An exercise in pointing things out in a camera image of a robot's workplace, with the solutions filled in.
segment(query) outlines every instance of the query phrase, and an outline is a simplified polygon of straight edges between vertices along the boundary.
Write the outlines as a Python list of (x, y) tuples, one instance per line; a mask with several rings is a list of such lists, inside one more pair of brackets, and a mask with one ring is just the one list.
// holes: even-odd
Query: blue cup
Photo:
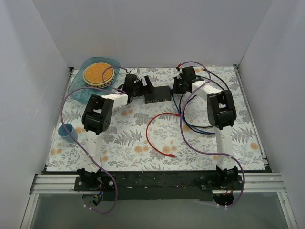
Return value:
[[(74, 129), (74, 127), (69, 124), (69, 123), (66, 123), (65, 124), (66, 128), (68, 129), (68, 131), (73, 135), (73, 137), (77, 140), (78, 136), (77, 136), (77, 133)], [(65, 130), (65, 128), (63, 127), (63, 125), (61, 125), (58, 129), (58, 134), (60, 137), (62, 137), (63, 139), (65, 139), (66, 141), (68, 142), (74, 142), (74, 140), (70, 137), (70, 135), (68, 134), (68, 132)]]

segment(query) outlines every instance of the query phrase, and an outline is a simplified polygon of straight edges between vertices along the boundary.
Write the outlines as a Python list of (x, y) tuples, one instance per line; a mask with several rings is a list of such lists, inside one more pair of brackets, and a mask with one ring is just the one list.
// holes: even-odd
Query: table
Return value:
[[(197, 75), (208, 77), (203, 69), (195, 68), (195, 70)], [(220, 76), (233, 94), (237, 112), (232, 134), (234, 157), (240, 161), (245, 170), (264, 170), (262, 150), (234, 68), (209, 67), (209, 70)], [(138, 72), (141, 78), (148, 75), (154, 86), (172, 86), (173, 77), (178, 74), (175, 68), (139, 68)], [(115, 86), (122, 84), (124, 77), (125, 72), (121, 70)], [(224, 87), (220, 80), (215, 77), (212, 79)], [(188, 95), (189, 93), (184, 96), (183, 103)], [(174, 97), (178, 102), (180, 95)], [(64, 122), (71, 123), (75, 127), (83, 146), (86, 145), (86, 137), (81, 116), (85, 106), (70, 98), (64, 107)], [(206, 102), (202, 98), (194, 98), (186, 108), (186, 120), (193, 125), (209, 125), (206, 108)], [(138, 97), (128, 106), (114, 109), (110, 127), (104, 134), (100, 149), (101, 166), (109, 171), (215, 170), (217, 156), (205, 156), (190, 150), (182, 139), (179, 118), (176, 116), (160, 116), (151, 124), (148, 134), (151, 142), (158, 149), (175, 154), (177, 157), (161, 155), (151, 148), (146, 140), (145, 130), (148, 122), (162, 112), (177, 112), (173, 100), (145, 104), (144, 97)], [(82, 168), (84, 160), (88, 158), (75, 143), (68, 143), (58, 135), (57, 128), (60, 125), (61, 123), (58, 122), (47, 162), (47, 171), (76, 171)], [(204, 152), (217, 152), (214, 135), (195, 133), (185, 125), (183, 130), (186, 138), (195, 148)]]

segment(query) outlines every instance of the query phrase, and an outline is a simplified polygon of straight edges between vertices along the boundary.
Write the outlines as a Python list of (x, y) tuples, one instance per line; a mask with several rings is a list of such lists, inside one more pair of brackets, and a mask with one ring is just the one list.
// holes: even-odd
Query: white wall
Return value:
[(239, 63), (272, 0), (33, 0), (69, 66)]
[(31, 0), (0, 0), (0, 31), (0, 228), (16, 229), (69, 69)]
[(273, 1), (240, 64), (267, 158), (305, 228), (305, 2)]

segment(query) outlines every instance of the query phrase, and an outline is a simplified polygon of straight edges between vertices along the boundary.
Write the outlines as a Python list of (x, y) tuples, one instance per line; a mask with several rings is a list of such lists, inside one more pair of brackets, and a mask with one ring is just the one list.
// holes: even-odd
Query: gray floor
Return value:
[[(102, 202), (99, 208), (108, 209), (111, 204)], [(287, 224), (276, 193), (245, 193), (241, 201), (227, 211), (197, 200), (125, 200), (118, 201), (108, 215), (84, 208), (79, 194), (43, 194), (39, 197), (31, 228), (285, 229)]]

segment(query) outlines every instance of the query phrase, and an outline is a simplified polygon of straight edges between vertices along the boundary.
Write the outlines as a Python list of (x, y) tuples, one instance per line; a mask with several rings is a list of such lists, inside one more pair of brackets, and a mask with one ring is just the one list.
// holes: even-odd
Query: leaf pattern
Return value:
[[(232, 133), (234, 156), (244, 169), (264, 169), (261, 150), (233, 67), (210, 67), (209, 70), (228, 84), (234, 97), (238, 114)], [(174, 68), (135, 68), (134, 71), (142, 79), (148, 75), (154, 86), (171, 86), (173, 77), (177, 75)], [(83, 70), (76, 70), (72, 77), (82, 72)], [(208, 77), (207, 73), (200, 68), (196, 68), (196, 72), (197, 75)], [(122, 84), (124, 76), (125, 72), (121, 71), (114, 86)], [(214, 80), (224, 87), (220, 80)], [(92, 90), (78, 91), (75, 97), (89, 96), (89, 91)], [(189, 93), (183, 97), (182, 104), (188, 96)], [(174, 97), (179, 102), (180, 95)], [(66, 123), (71, 123), (74, 128), (77, 128), (78, 140), (83, 147), (86, 147), (86, 133), (81, 123), (81, 116), (86, 105), (73, 98), (72, 95), (67, 100), (63, 118)], [(179, 117), (160, 116), (152, 122), (148, 130), (149, 140), (156, 148), (162, 152), (174, 154), (176, 157), (164, 156), (151, 148), (144, 133), (148, 122), (162, 112), (176, 113), (173, 101), (145, 104), (143, 97), (136, 97), (129, 105), (114, 109), (111, 124), (108, 130), (103, 132), (101, 148), (97, 154), (100, 165), (110, 171), (215, 170), (216, 160), (213, 156), (196, 153), (182, 140)], [(187, 105), (185, 117), (193, 125), (209, 125), (206, 101), (198, 96), (195, 97)], [(189, 143), (198, 150), (217, 152), (214, 135), (194, 133), (184, 124), (183, 132)], [(63, 140), (56, 130), (47, 171), (76, 171), (84, 167), (84, 163), (88, 166), (92, 164), (78, 145)]]

